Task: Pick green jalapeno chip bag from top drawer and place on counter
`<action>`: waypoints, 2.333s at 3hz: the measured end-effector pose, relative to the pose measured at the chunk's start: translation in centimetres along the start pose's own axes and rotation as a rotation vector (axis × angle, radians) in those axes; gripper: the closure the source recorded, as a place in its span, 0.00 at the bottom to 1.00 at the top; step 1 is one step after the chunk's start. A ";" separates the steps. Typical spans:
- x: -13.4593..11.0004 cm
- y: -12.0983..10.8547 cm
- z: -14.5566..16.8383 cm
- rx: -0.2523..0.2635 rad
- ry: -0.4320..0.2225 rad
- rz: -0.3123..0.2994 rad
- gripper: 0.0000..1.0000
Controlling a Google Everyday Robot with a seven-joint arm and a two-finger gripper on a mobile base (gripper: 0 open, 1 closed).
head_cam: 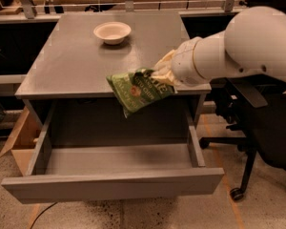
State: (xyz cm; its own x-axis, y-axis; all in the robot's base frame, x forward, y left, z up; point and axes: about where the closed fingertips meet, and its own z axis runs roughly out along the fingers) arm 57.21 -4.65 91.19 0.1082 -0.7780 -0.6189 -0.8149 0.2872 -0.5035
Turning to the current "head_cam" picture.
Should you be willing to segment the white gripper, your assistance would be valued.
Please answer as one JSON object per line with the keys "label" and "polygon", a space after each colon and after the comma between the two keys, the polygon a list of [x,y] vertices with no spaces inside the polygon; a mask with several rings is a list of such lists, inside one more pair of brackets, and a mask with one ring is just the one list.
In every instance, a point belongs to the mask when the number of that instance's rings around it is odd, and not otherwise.
{"label": "white gripper", "polygon": [[195,37],[183,42],[176,51],[166,53],[146,76],[153,84],[161,83],[178,86],[206,84],[209,76],[213,52],[210,38]]}

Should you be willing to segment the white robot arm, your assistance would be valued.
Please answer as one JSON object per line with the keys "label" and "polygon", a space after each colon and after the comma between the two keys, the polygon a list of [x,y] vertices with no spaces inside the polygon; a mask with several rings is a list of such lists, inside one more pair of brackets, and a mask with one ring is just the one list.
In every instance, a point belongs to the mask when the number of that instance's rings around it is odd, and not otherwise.
{"label": "white robot arm", "polygon": [[152,78],[193,86],[257,74],[286,82],[286,14],[270,7],[246,9],[224,31],[185,41],[158,61]]}

